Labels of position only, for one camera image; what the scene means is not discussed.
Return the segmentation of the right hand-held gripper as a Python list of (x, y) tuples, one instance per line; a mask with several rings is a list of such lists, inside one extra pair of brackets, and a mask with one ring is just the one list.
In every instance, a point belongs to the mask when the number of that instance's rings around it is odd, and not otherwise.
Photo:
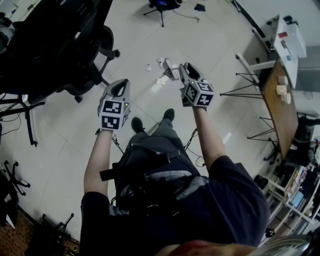
[(204, 74), (190, 62), (180, 64), (178, 71), (184, 85), (180, 89), (183, 107), (207, 108), (216, 94), (212, 84), (204, 80)]

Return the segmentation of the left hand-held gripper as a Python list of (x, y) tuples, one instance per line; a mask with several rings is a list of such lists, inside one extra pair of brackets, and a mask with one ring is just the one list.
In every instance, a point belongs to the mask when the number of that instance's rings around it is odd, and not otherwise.
[(131, 108), (131, 103), (126, 102), (130, 99), (130, 89), (127, 78), (114, 81), (105, 88), (106, 95), (100, 98), (97, 110), (101, 130), (118, 131), (124, 126)]

